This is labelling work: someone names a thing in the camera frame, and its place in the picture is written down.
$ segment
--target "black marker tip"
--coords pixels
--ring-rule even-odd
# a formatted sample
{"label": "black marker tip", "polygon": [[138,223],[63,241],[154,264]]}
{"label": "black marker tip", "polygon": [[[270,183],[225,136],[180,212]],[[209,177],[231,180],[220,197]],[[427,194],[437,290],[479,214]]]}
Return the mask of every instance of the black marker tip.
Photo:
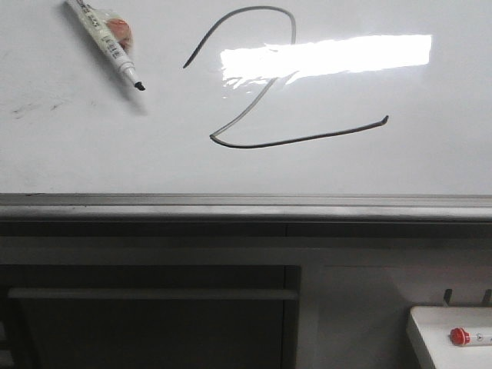
{"label": "black marker tip", "polygon": [[139,91],[145,91],[145,87],[141,82],[135,83],[135,87],[138,88]]}

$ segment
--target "metal ledge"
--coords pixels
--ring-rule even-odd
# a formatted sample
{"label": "metal ledge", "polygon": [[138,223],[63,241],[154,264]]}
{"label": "metal ledge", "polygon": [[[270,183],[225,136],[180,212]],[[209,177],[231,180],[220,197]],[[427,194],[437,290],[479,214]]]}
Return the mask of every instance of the metal ledge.
{"label": "metal ledge", "polygon": [[12,288],[9,298],[90,300],[297,300],[295,290],[227,288]]}
{"label": "metal ledge", "polygon": [[492,196],[0,194],[0,221],[492,222]]}

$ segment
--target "whiteboard frame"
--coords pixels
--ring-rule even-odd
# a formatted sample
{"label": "whiteboard frame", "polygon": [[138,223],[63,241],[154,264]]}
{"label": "whiteboard frame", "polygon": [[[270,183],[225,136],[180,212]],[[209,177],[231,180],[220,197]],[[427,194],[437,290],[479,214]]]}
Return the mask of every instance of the whiteboard frame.
{"label": "whiteboard frame", "polygon": [[0,194],[0,221],[491,222],[492,196]]}

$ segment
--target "white marker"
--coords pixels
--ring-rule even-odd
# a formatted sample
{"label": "white marker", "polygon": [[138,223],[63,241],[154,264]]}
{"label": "white marker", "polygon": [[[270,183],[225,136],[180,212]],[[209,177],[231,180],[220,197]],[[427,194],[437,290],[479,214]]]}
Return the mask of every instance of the white marker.
{"label": "white marker", "polygon": [[84,28],[96,44],[98,44],[102,52],[105,53],[116,70],[122,73],[136,88],[144,91],[145,87],[135,73],[135,65],[125,50],[118,44],[118,41],[108,26],[83,0],[67,0],[67,3],[77,13],[78,19],[84,25]]}
{"label": "white marker", "polygon": [[451,342],[458,346],[492,345],[492,327],[455,328],[450,333]]}

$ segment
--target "marker cap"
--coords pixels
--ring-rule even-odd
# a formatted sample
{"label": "marker cap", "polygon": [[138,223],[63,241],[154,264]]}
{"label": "marker cap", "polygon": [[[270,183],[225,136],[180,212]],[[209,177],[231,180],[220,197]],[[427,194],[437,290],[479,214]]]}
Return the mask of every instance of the marker cap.
{"label": "marker cap", "polygon": [[470,334],[463,328],[455,328],[450,333],[451,342],[460,346],[470,343]]}

